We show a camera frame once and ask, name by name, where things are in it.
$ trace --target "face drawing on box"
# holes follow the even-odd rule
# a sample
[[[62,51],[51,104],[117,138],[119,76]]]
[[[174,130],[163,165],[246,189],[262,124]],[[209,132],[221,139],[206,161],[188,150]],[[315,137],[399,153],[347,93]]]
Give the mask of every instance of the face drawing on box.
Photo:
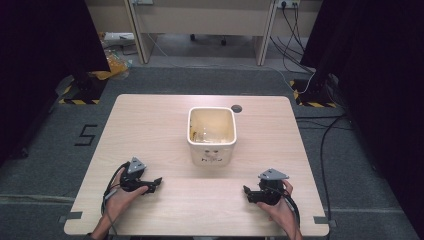
[[[218,150],[205,150],[203,154],[202,162],[219,162],[222,161],[222,158],[218,155]]]

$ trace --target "power outlet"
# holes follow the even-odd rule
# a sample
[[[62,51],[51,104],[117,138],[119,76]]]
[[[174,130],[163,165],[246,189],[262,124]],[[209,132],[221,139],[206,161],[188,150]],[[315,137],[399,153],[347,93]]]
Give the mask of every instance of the power outlet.
[[[298,8],[300,5],[300,0],[279,0],[277,8],[282,8],[281,5],[283,2],[286,2],[286,8]]]

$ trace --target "black cable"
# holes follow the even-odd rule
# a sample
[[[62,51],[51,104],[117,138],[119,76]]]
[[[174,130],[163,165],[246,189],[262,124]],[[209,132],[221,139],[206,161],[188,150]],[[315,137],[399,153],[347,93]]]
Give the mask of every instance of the black cable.
[[[118,169],[116,169],[115,173],[113,174],[112,178],[110,179],[105,192],[103,193],[103,200],[102,200],[102,206],[101,206],[101,213],[103,215],[103,212],[106,208],[106,196],[110,193],[110,189],[112,189],[111,185],[113,183],[113,180],[115,180],[116,174],[118,174],[119,170],[121,170],[121,168],[125,167],[126,163],[122,164]]]
[[[287,16],[286,16],[286,13],[285,13],[285,11],[284,11],[285,7],[283,7],[282,9],[283,9],[283,16],[284,16],[284,19],[286,19],[286,22],[287,22],[287,24],[289,25],[290,31],[291,31],[291,33],[292,33],[292,37],[294,36],[294,39],[296,40],[296,42],[299,44],[299,46],[302,48],[302,50],[303,50],[303,51],[305,51],[305,49],[303,49],[303,45],[302,45],[302,43],[300,42],[300,40],[299,40],[299,39],[297,38],[297,36],[296,36],[295,29],[293,29],[293,28],[292,28],[292,26],[291,26],[291,24],[290,24],[290,22],[289,22],[289,19],[288,19],[288,18],[287,18]]]
[[[288,59],[290,59],[290,61],[292,61],[294,64],[296,64],[297,66],[299,66],[300,68],[302,68],[303,70],[305,70],[306,72],[308,72],[308,73],[312,73],[312,71],[310,70],[310,69],[308,69],[307,67],[305,67],[305,66],[303,66],[303,65],[301,65],[300,63],[299,63],[299,61],[297,61],[294,57],[292,57],[290,54],[288,54],[287,52],[286,52],[286,50],[283,50],[280,46],[278,46],[278,44],[274,41],[274,39],[272,38],[272,37],[270,37],[270,39],[271,39],[271,41],[273,42],[273,44],[274,44],[274,46],[275,46],[275,48],[283,55],[283,65],[284,65],[284,67],[287,69],[287,71],[289,71],[289,72],[292,72],[292,73],[303,73],[303,72],[296,72],[296,71],[292,71],[292,70],[290,70],[290,69],[288,69],[287,68],[287,66],[286,66],[286,63],[285,63],[285,58],[284,57],[287,57]]]
[[[110,189],[112,189],[112,188],[114,188],[114,187],[116,187],[116,186],[119,186],[119,185],[120,185],[120,183],[115,184],[115,185],[111,186],[111,187],[110,187]]]
[[[313,124],[316,124],[316,125],[319,125],[319,126],[322,126],[322,127],[324,127],[324,128],[328,128],[329,126],[327,126],[327,125],[324,125],[324,124],[321,124],[321,123],[317,123],[317,122],[313,122],[313,121],[305,121],[305,120],[301,120],[301,121],[297,121],[298,123],[300,122],[306,122],[306,123],[313,123]],[[335,128],[335,129],[341,129],[341,130],[353,130],[353,129],[351,129],[351,128],[342,128],[342,127],[333,127],[333,128]]]
[[[114,222],[114,221],[112,221],[112,218],[110,217],[110,215],[109,215],[109,213],[108,213],[108,211],[107,211],[107,209],[106,209],[106,199],[104,199],[104,198],[103,198],[103,202],[102,202],[102,208],[104,208],[104,213],[106,213],[107,218],[109,219],[110,226],[111,226],[111,228],[112,228],[113,232],[115,233],[115,235],[118,235],[118,232],[116,231],[115,226],[114,226],[114,223],[115,223],[115,222]]]
[[[299,6],[297,5],[297,3],[294,3],[293,6],[294,6],[294,21],[295,21],[293,28],[296,29],[297,38],[299,40],[298,43],[299,43],[300,47],[302,48],[302,51],[305,52],[305,48],[303,47],[303,44],[302,44],[302,39],[300,39],[299,24],[297,22],[297,20],[299,19]]]
[[[283,47],[287,47],[288,50],[292,51],[293,53],[297,53],[300,56],[303,56],[303,53],[300,53],[296,50],[291,49],[290,47],[286,46],[286,44],[283,43],[283,41],[281,41],[280,37],[277,36],[278,41],[280,42],[281,45],[283,45]]]
[[[337,115],[337,116],[318,116],[318,117],[295,117],[296,119],[320,119],[320,118],[339,118],[344,116],[344,114],[342,115]]]
[[[328,126],[327,130],[325,130],[324,135],[322,136],[321,146],[320,146],[321,176],[322,176],[322,181],[323,181],[323,184],[324,184],[325,198],[326,198],[326,201],[327,201],[327,211],[328,211],[328,221],[329,222],[331,221],[331,205],[330,205],[330,197],[329,197],[329,194],[328,194],[327,181],[325,179],[325,169],[324,169],[324,159],[323,159],[324,140],[325,140],[325,136],[330,131],[330,129],[334,126],[334,124],[336,124],[340,119],[342,119],[345,116],[346,116],[345,114],[339,116],[338,118],[336,118],[330,124],[330,126]],[[330,239],[330,234],[331,234],[331,229],[328,232],[327,240]]]
[[[292,210],[293,210],[294,216],[296,218],[297,226],[300,228],[300,213],[299,213],[299,208],[297,207],[297,204],[294,202],[294,200],[291,197],[290,193],[286,189],[284,189],[284,192],[280,192],[278,189],[274,189],[274,188],[269,187],[269,186],[265,186],[265,188],[267,188],[267,189],[269,189],[271,191],[274,191],[274,192],[280,194],[282,197],[284,197],[284,199],[287,199],[287,201],[289,202],[289,205],[293,207]]]

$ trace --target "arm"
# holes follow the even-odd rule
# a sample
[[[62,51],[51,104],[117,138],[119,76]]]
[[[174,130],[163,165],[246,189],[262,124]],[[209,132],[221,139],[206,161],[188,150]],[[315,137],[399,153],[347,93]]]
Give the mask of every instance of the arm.
[[[112,227],[112,223],[121,216],[125,210],[130,206],[131,202],[134,201],[138,196],[145,193],[148,190],[147,186],[140,187],[132,192],[125,192],[119,187],[119,179],[124,171],[122,168],[118,174],[116,174],[115,180],[112,186],[115,186],[111,191],[116,192],[109,198],[106,203],[106,208],[103,216],[100,218],[96,228],[91,233],[91,238],[95,240],[103,239]]]
[[[293,192],[293,186],[287,180],[282,181],[286,186],[287,192],[291,194]],[[276,222],[287,233],[290,240],[303,239],[295,215],[283,198],[274,206],[263,202],[258,202],[257,205],[269,214],[270,221]]]

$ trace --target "wooden table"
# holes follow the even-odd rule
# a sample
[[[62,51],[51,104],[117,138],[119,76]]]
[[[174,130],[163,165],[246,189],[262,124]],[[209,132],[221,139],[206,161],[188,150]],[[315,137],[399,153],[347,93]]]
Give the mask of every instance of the wooden table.
[[[192,163],[186,139],[192,107],[231,107],[237,143],[229,165]],[[255,204],[243,185],[259,190],[258,175],[275,168],[290,176],[304,236],[324,236],[327,224],[311,168],[285,97],[121,95],[109,116],[68,219],[65,232],[91,232],[100,218],[103,192],[118,166],[137,156],[147,165],[142,180],[163,177],[154,194],[138,198],[116,222],[119,235],[282,236],[285,233]]]

